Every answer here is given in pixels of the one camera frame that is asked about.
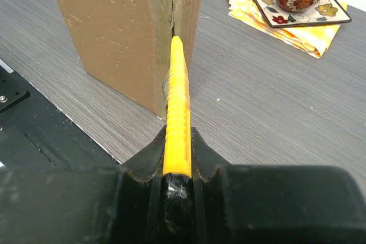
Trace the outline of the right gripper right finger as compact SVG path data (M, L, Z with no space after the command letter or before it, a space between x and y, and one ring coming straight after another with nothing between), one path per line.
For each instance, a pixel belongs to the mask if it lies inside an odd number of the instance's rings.
M234 165L192 129L195 243L364 243L365 198L346 170Z

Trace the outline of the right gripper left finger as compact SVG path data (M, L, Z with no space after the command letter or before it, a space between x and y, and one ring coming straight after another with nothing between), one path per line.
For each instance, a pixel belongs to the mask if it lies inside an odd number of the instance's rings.
M159 243L165 130L122 165L1 169L2 243Z

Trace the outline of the yellow utility knife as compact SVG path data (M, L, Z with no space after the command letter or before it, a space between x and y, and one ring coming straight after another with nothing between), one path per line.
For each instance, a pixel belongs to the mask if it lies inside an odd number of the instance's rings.
M166 133L160 238L162 243L190 243L194 229L190 91L184 46L178 36L174 36L170 44L169 71L162 88Z

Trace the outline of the brown cardboard express box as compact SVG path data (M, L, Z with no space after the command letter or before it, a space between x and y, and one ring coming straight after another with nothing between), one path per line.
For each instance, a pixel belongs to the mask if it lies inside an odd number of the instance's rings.
M85 71L160 117L170 43L194 49L201 0L56 0Z

